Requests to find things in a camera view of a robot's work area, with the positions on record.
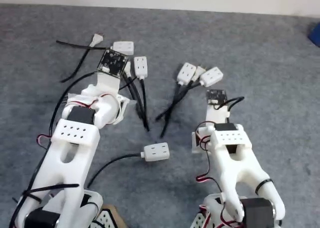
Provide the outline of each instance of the gray carpet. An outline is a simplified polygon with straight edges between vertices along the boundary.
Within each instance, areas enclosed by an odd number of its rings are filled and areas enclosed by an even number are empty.
[[[154,117],[172,98],[177,69],[184,62],[218,66],[224,79],[215,88],[229,98],[243,95],[230,120],[247,131],[262,167],[274,179],[286,205],[283,227],[320,227],[319,98],[320,49],[306,35],[318,20],[251,14],[222,14],[115,8],[0,6],[0,227],[44,150],[35,143],[49,120],[83,50],[56,39],[87,45],[93,33],[102,45],[134,41],[147,56],[146,79],[151,132],[133,108],[117,126],[101,130],[89,176],[103,163],[143,146],[167,141],[171,158],[138,158],[106,169],[92,189],[117,206],[130,227],[189,227],[203,198],[217,188],[198,184],[205,157],[191,154],[191,132],[206,116],[206,89],[192,90],[175,112],[165,139]],[[92,51],[81,74],[102,55]],[[79,92],[94,78],[73,90]],[[127,90],[122,91],[129,97]],[[246,187],[239,187],[246,194]]]

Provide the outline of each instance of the blue object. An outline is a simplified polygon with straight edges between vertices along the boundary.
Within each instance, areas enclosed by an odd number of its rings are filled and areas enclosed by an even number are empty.
[[[309,34],[309,39],[318,47],[320,47],[320,23]]]

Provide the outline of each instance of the white plug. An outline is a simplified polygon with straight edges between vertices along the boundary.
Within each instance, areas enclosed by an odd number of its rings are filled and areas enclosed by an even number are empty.
[[[191,80],[194,81],[194,82],[197,81],[198,78],[200,77],[200,75],[203,74],[203,73],[205,73],[205,72],[206,72],[206,70],[205,70],[204,68],[198,66],[198,67],[196,68],[195,73],[194,73],[194,75],[193,75],[193,77],[192,77]]]
[[[193,75],[195,74],[196,69],[197,68],[195,67],[195,65],[192,65],[190,63],[185,63],[182,66],[176,78],[178,84],[187,85],[191,81]]]
[[[131,62],[128,61],[125,65],[124,68],[124,73],[126,74],[127,77],[131,77]]]
[[[223,78],[224,74],[218,67],[214,67],[200,76],[200,83],[202,86],[209,87]]]
[[[95,45],[101,43],[104,40],[103,36],[99,34],[94,34],[91,43],[89,44],[90,47],[94,47]]]
[[[148,64],[146,57],[135,57],[134,72],[139,79],[145,79],[148,76]]]
[[[147,145],[143,148],[143,152],[141,152],[141,158],[144,158],[148,162],[169,159],[169,157],[170,152],[167,143]]]
[[[133,42],[120,41],[114,42],[112,49],[124,55],[133,55],[135,47]]]

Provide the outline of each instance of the black wire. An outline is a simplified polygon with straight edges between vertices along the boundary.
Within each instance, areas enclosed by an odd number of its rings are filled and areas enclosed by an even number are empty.
[[[52,114],[52,118],[51,118],[51,121],[50,121],[50,126],[49,126],[49,136],[52,136],[52,133],[53,133],[53,126],[54,126],[54,122],[55,122],[55,119],[56,119],[56,115],[57,115],[57,112],[58,112],[58,109],[62,103],[62,101],[64,100],[64,97],[65,95],[69,92],[69,90],[74,86],[76,85],[79,81],[81,81],[82,79],[85,79],[87,77],[90,77],[91,75],[95,74],[96,72],[91,72],[91,73],[88,73],[88,74],[85,74],[83,76],[81,76],[80,78],[76,79],[73,83],[71,83],[66,89],[65,91],[63,92],[63,94],[61,95],[61,97],[59,98],[55,108],[54,108],[54,111],[53,111],[53,114]]]
[[[59,41],[56,40],[57,44],[62,44],[62,45],[67,45],[73,48],[78,48],[78,49],[94,49],[94,50],[106,50],[108,48],[104,48],[104,47],[90,47],[90,46],[84,46],[84,45],[78,45],[78,44],[71,44],[71,43],[67,43],[67,42],[63,42],[63,41]]]
[[[104,224],[100,223],[100,222],[97,221],[97,220],[93,220],[92,223],[95,223],[95,224],[101,226],[102,228],[106,228]]]
[[[11,197],[11,199],[12,199],[16,204],[18,204],[18,200],[17,200],[16,198]]]
[[[111,161],[109,161],[108,163],[106,163],[104,166],[102,166],[94,175],[93,177],[90,179],[90,181],[88,182],[88,185],[86,186],[87,189],[90,188],[90,186],[92,185],[92,183],[94,182],[94,180],[96,179],[96,177],[110,164],[118,161],[118,160],[121,160],[121,159],[124,159],[124,158],[129,158],[129,157],[141,157],[141,154],[140,153],[134,153],[134,154],[126,154],[126,155],[122,155],[120,157],[117,157]]]
[[[241,102],[243,99],[245,99],[243,96],[241,97],[238,97],[238,100],[236,100],[234,103],[232,103],[229,108],[228,108],[228,111],[230,112],[231,108],[236,105],[237,103]]]
[[[136,80],[136,79],[137,79],[137,77],[134,77],[131,82],[126,83],[125,85],[123,85],[122,87],[120,87],[119,90],[122,90],[122,89],[126,88],[128,85],[130,85],[130,84],[131,84],[134,80]]]
[[[136,104],[138,106],[140,106],[141,117],[142,117],[142,120],[143,120],[144,127],[149,132],[150,131],[149,124],[148,124],[148,122],[146,120],[146,117],[145,117],[145,109],[143,107],[142,100],[141,100],[140,94],[138,92],[138,89],[137,89],[136,85],[134,83],[132,83],[132,78],[131,77],[128,77],[128,80],[129,80],[129,82],[131,82],[130,86],[132,86],[132,89],[133,89],[133,91],[134,91],[134,93],[136,95]]]
[[[134,92],[134,89],[132,88],[132,83],[133,83],[133,82],[130,82],[130,81],[128,80],[128,77],[127,77],[126,74],[123,75],[123,79],[124,79],[124,81],[125,81],[126,84],[127,84],[127,87],[128,87],[128,89],[129,89],[129,92],[130,92],[130,94],[131,94],[132,99],[133,99],[133,100],[137,100],[136,93]],[[143,121],[143,126],[145,127],[145,120],[143,119],[143,111],[142,111],[141,106],[138,105],[138,103],[136,104],[136,112],[138,113],[138,117],[139,117],[140,119],[142,119],[142,121]]]
[[[225,101],[224,103],[220,104],[219,107],[214,108],[214,109],[219,110],[219,109],[222,108],[224,105],[226,105],[226,104],[228,104],[228,103],[230,103],[230,102],[236,101],[236,102],[234,102],[232,105],[230,105],[230,107],[228,108],[228,111],[230,111],[230,109],[231,109],[235,104],[237,104],[238,102],[242,101],[243,99],[245,99],[243,96],[236,97],[236,98],[233,98],[233,99],[229,99],[229,100]]]
[[[169,112],[169,110],[171,108],[173,108],[175,105],[177,105],[188,93],[189,90],[191,89],[194,89],[198,86],[200,86],[201,84],[200,83],[196,83],[195,85],[191,85],[190,87],[187,87],[185,90],[181,91],[181,93],[178,94],[177,98],[175,99],[174,102],[171,103],[171,105],[166,109],[164,110],[162,113],[160,113],[156,118],[155,120],[156,121],[159,121],[166,113]]]
[[[73,73],[72,73],[69,77],[67,77],[67,78],[65,78],[65,79],[62,79],[62,80],[60,81],[60,83],[65,83],[66,81],[74,78],[74,77],[77,75],[77,73],[78,73],[79,69],[81,68],[82,63],[83,63],[84,60],[86,59],[89,51],[90,51],[90,49],[87,49],[87,50],[84,52],[84,54],[82,55],[82,57],[81,57],[78,65],[76,66],[76,68],[75,68],[75,70],[73,71]]]
[[[183,90],[180,94],[175,94],[175,98],[173,99],[172,104],[170,105],[168,111],[165,112],[165,123],[162,129],[162,132],[160,134],[160,138],[163,138],[164,135],[166,134],[170,119],[171,119],[171,114],[173,112],[174,107],[187,95],[188,91],[198,87],[199,85],[201,85],[200,83],[196,83],[195,85],[193,85],[193,81],[190,81],[186,87],[185,90]]]
[[[129,89],[129,91],[130,91],[130,94],[131,94],[131,96],[132,96],[132,99],[133,99],[133,100],[136,100],[136,111],[137,111],[137,113],[138,113],[138,117],[139,117],[140,119],[142,119],[143,126],[144,126],[145,128],[147,128],[146,120],[145,120],[145,117],[144,117],[144,109],[143,109],[143,107],[142,107],[142,103],[141,103],[141,102],[139,103],[139,102],[137,101],[137,99],[138,99],[137,93],[134,91],[134,88],[133,88],[133,86],[135,86],[135,84],[133,83],[133,79],[130,78],[130,80],[129,80],[129,78],[127,77],[126,74],[123,74],[123,79],[124,79],[124,81],[125,81],[126,84],[127,84],[127,87],[128,87],[128,89]]]
[[[148,112],[147,112],[147,95],[146,95],[145,81],[143,79],[140,79],[140,84],[141,84],[142,96],[143,96],[143,108],[144,108],[145,123],[146,123],[147,127],[149,128]]]

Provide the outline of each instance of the circuit board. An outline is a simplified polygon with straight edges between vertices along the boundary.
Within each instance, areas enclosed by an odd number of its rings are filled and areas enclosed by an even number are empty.
[[[98,64],[97,70],[121,78],[127,61],[128,57],[126,55],[107,49]]]
[[[225,90],[209,89],[206,91],[206,99],[208,104],[220,105],[227,101],[227,94]]]

